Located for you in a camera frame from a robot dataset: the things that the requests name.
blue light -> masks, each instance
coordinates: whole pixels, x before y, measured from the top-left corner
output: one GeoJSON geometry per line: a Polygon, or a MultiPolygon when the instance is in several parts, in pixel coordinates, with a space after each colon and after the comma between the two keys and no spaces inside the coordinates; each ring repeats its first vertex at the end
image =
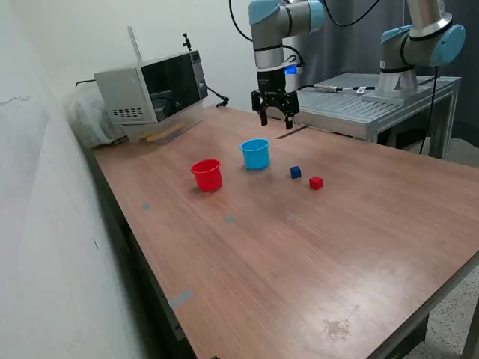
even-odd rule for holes
{"type": "Polygon", "coordinates": [[[285,75],[296,75],[297,73],[296,65],[290,65],[284,68],[285,75]]]}

metal table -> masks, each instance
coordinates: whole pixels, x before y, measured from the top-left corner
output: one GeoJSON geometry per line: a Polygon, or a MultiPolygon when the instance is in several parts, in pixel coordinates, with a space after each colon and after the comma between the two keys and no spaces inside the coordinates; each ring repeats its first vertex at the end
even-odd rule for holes
{"type": "MultiPolygon", "coordinates": [[[[322,84],[342,88],[376,86],[378,79],[379,75],[344,73],[322,84]]],[[[419,83],[431,79],[431,76],[418,76],[419,83]]],[[[405,106],[363,101],[361,95],[355,93],[321,93],[306,88],[298,92],[301,112],[296,122],[376,143],[379,133],[430,107],[433,81],[423,86],[430,90],[416,95],[414,101],[405,106]]],[[[431,157],[442,159],[448,153],[459,88],[459,77],[442,76],[437,80],[430,130],[431,157]]]]}

red cube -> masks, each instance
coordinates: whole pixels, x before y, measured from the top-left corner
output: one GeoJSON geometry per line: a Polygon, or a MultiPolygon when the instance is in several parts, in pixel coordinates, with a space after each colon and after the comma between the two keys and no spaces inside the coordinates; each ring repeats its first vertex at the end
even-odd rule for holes
{"type": "Polygon", "coordinates": [[[309,187],[315,191],[323,187],[323,179],[318,176],[314,176],[309,180],[309,187]]]}

microwave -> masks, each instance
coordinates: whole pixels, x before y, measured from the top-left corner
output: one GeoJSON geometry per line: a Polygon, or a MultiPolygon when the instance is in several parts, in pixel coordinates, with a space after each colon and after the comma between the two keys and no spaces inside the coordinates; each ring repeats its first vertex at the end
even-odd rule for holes
{"type": "Polygon", "coordinates": [[[208,96],[198,51],[94,74],[113,123],[155,124],[208,96]]]}

white wall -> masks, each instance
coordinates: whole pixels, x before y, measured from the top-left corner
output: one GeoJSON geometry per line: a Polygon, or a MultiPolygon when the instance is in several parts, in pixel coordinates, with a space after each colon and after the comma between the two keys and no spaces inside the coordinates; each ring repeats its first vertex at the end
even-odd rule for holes
{"type": "Polygon", "coordinates": [[[87,164],[9,0],[0,49],[0,358],[146,358],[87,164]]]}
{"type": "MultiPolygon", "coordinates": [[[[251,109],[257,88],[252,45],[233,27],[227,0],[13,0],[60,98],[75,82],[136,59],[127,32],[137,31],[149,57],[183,51],[184,32],[203,60],[207,84],[251,109]]],[[[241,29],[250,35],[247,0],[234,0],[241,29]]],[[[214,95],[209,102],[217,102],[214,95]]]]}

